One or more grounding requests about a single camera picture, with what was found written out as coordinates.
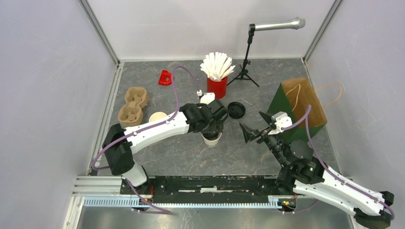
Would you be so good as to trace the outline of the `single white paper cup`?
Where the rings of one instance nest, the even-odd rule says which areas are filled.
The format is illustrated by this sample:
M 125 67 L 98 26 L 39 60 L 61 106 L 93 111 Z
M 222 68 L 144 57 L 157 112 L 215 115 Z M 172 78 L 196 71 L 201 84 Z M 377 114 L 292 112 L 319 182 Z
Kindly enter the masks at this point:
M 208 147 L 215 147 L 218 144 L 221 136 L 222 136 L 222 133 L 202 134 L 204 142 Z

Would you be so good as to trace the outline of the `white paper cup stack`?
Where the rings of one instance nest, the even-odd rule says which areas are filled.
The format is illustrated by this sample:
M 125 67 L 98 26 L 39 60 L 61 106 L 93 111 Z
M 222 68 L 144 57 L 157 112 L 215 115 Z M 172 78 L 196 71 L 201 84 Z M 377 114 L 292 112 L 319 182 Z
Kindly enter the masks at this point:
M 164 112 L 155 112 L 149 117 L 149 122 L 157 121 L 162 118 L 167 117 L 167 114 Z

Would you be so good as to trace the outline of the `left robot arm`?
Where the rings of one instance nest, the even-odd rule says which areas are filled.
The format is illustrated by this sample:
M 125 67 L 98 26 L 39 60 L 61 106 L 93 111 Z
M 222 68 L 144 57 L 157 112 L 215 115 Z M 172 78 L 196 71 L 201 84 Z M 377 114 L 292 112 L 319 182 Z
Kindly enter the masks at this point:
M 135 153 L 176 135 L 200 133 L 211 140 L 223 132 L 227 118 L 228 111 L 219 99 L 208 104 L 188 103 L 157 121 L 126 128 L 113 125 L 104 140 L 101 154 L 105 155 L 111 174 L 124 177 L 133 190 L 142 195 L 149 191 L 150 181 L 143 166 L 135 162 Z

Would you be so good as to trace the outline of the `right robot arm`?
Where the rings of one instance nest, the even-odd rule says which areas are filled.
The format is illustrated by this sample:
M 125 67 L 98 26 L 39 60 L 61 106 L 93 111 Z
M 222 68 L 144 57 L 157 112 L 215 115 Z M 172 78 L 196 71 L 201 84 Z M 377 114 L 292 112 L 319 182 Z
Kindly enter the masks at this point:
M 281 165 L 275 181 L 280 194 L 295 193 L 328 203 L 353 216 L 365 228 L 386 229 L 391 225 L 393 193 L 373 191 L 344 177 L 314 156 L 314 147 L 302 139 L 289 143 L 282 133 L 297 124 L 287 113 L 260 115 L 269 125 L 266 129 L 254 130 L 244 124 L 240 127 L 246 143 L 265 143 Z

